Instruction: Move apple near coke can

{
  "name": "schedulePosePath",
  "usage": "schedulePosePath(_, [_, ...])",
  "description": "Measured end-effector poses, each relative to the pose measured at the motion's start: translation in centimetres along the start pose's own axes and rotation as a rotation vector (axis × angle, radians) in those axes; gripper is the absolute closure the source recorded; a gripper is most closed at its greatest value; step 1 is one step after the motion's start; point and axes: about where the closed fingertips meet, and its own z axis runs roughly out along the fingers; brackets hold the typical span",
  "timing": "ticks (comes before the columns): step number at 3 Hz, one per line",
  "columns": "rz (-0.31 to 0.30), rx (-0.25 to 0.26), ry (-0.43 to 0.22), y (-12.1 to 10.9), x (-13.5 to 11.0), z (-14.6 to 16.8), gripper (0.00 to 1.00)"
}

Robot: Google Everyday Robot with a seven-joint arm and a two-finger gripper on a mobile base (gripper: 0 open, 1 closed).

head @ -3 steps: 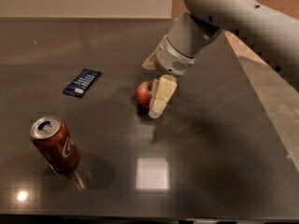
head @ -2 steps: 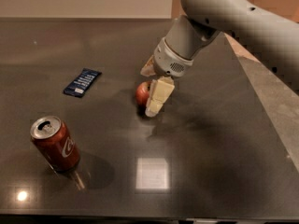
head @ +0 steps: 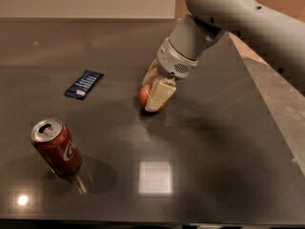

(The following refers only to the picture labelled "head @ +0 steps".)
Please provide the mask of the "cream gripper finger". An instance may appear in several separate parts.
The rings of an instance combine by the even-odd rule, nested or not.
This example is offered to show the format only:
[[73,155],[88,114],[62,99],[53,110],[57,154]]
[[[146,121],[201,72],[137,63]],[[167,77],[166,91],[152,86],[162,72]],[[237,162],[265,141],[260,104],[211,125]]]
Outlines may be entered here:
[[157,61],[154,60],[143,78],[142,85],[143,86],[147,84],[152,85],[152,83],[157,77],[158,77]]
[[150,113],[160,111],[175,91],[176,84],[173,78],[158,76],[152,83],[151,93],[145,105],[145,110]]

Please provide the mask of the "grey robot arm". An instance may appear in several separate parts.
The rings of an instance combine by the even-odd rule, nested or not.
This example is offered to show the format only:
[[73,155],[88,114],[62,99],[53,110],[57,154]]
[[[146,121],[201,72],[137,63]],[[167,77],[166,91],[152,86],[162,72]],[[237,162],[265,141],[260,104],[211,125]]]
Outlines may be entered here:
[[159,112],[225,32],[237,36],[300,93],[305,92],[305,23],[255,0],[185,0],[189,12],[158,49],[138,94],[142,109]]

